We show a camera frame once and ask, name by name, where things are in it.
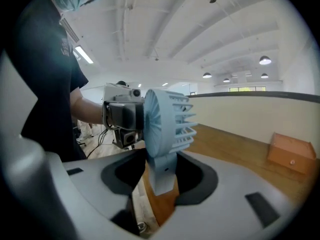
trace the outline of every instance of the light blue fan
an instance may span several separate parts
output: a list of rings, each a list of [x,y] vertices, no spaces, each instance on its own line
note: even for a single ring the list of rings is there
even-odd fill
[[[150,184],[155,195],[172,190],[178,151],[194,141],[196,131],[188,122],[194,116],[189,98],[181,93],[150,89],[144,101],[144,142],[148,152]]]

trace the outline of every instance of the person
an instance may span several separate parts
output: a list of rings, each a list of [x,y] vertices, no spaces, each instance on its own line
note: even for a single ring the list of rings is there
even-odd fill
[[[21,135],[63,162],[86,159],[73,134],[72,116],[102,124],[102,106],[85,99],[88,83],[73,55],[61,15],[95,0],[32,0],[6,38],[5,51],[38,100]]]

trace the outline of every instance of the black t-shirt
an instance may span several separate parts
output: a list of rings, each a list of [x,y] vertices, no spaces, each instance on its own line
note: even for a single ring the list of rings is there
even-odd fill
[[[87,84],[51,0],[33,0],[20,15],[5,49],[37,96],[22,136],[63,162],[85,159],[72,128],[70,92]]]

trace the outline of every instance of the wooden box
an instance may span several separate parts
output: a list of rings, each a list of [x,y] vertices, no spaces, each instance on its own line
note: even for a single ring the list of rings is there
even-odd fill
[[[316,153],[310,142],[273,134],[267,159],[303,174],[309,174],[316,165]]]

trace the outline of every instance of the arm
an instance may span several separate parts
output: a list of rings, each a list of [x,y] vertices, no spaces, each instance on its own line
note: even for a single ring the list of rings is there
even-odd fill
[[[71,114],[83,122],[103,124],[102,105],[84,98],[79,88],[70,93],[70,109]]]

